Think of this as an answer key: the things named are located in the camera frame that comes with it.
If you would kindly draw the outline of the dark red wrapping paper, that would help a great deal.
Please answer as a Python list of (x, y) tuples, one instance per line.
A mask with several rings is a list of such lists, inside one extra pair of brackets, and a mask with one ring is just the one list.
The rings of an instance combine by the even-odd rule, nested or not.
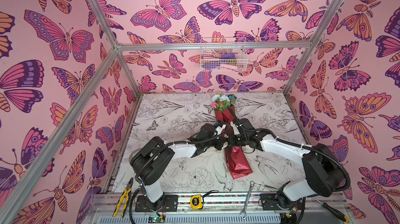
[[(233, 123), (233, 114), (228, 110), (214, 110), (217, 121)], [(233, 179), (239, 179), (253, 173), (241, 147), (228, 145), (225, 148), (225, 161)]]

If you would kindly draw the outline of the blue fake rose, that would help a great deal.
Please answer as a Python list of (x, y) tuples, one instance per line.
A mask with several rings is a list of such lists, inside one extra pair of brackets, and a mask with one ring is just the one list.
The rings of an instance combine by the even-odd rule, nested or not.
[(235, 105), (236, 96), (235, 95), (229, 95), (228, 98), (230, 99), (230, 104), (231, 105)]

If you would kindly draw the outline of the white fake rose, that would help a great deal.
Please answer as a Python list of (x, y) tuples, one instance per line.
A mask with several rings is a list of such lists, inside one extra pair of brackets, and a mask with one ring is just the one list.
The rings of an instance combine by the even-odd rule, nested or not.
[(234, 105), (230, 104), (230, 99), (228, 98), (228, 96), (222, 94), (221, 92), (216, 94), (216, 95), (214, 95), (211, 99), (212, 99), (212, 103), (213, 102), (217, 102), (218, 103), (218, 107), (217, 108), (213, 108), (215, 111), (223, 112), (228, 107), (234, 106)]

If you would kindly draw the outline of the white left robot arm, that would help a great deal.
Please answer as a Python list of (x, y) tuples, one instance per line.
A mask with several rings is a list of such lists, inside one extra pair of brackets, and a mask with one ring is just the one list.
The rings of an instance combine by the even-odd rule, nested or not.
[(198, 133), (183, 141), (166, 143), (161, 137), (152, 138), (142, 149), (132, 152), (129, 164), (134, 180), (139, 184), (146, 203), (158, 210), (164, 203), (165, 193), (159, 179), (174, 159), (193, 158), (209, 148), (221, 150), (227, 142), (231, 126), (227, 123), (205, 124)]

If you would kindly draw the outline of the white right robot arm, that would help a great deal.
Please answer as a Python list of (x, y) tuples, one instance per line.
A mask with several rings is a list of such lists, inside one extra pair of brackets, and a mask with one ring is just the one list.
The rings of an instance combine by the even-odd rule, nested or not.
[(234, 120), (230, 125), (233, 146), (249, 146), (302, 166), (304, 177), (287, 182), (276, 191), (275, 201), (279, 208), (289, 209), (302, 198), (327, 198), (350, 187), (349, 173), (324, 144), (309, 146), (286, 141), (268, 129), (254, 128), (246, 118)]

